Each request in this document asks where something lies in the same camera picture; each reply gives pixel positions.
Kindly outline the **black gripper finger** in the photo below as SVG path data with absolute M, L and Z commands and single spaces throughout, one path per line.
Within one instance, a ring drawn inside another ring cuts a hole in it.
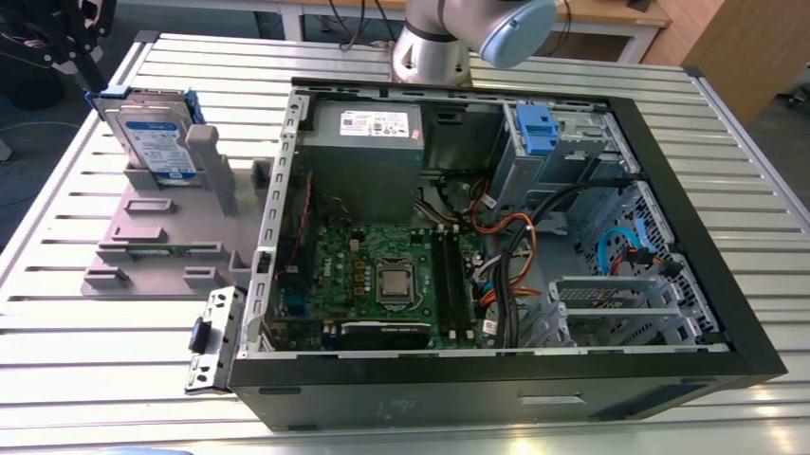
M 76 74 L 83 86 L 88 91 L 104 91 L 108 87 L 97 61 L 103 57 L 101 47 L 97 45 L 81 45 L 72 57 L 76 66 Z

